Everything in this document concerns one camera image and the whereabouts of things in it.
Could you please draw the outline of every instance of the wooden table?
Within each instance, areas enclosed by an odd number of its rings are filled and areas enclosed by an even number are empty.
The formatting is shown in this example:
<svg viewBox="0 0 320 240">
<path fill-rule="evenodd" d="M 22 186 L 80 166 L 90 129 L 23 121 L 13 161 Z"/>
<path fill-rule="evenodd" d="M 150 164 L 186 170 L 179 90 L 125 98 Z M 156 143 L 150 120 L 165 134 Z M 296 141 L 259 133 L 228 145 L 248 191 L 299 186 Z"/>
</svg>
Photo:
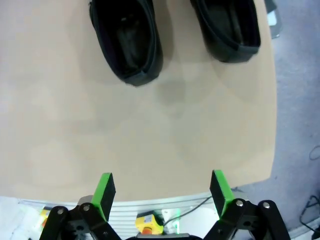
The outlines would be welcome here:
<svg viewBox="0 0 320 240">
<path fill-rule="evenodd" d="M 188 0 L 154 0 L 164 66 L 134 88 L 105 61 L 80 0 L 0 5 L 0 195 L 77 201 L 112 172 L 116 201 L 208 191 L 222 169 L 232 187 L 270 176 L 276 79 L 267 13 L 249 62 L 205 49 Z"/>
</svg>

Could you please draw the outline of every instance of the floor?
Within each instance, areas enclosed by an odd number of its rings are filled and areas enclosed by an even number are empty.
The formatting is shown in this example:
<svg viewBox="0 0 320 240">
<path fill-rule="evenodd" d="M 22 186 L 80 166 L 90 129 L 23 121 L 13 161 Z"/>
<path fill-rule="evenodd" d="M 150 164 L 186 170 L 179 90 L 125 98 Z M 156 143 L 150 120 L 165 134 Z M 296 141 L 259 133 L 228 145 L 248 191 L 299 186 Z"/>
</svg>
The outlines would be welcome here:
<svg viewBox="0 0 320 240">
<path fill-rule="evenodd" d="M 309 159 L 320 144 L 320 1 L 278 0 L 277 5 L 283 31 L 273 40 L 278 112 L 272 174 L 238 189 L 254 203 L 276 202 L 293 229 L 300 226 L 299 215 L 310 195 L 320 195 L 320 159 Z M 317 156 L 319 148 L 312 153 Z M 318 210 L 308 210 L 305 221 L 319 217 Z"/>
</svg>

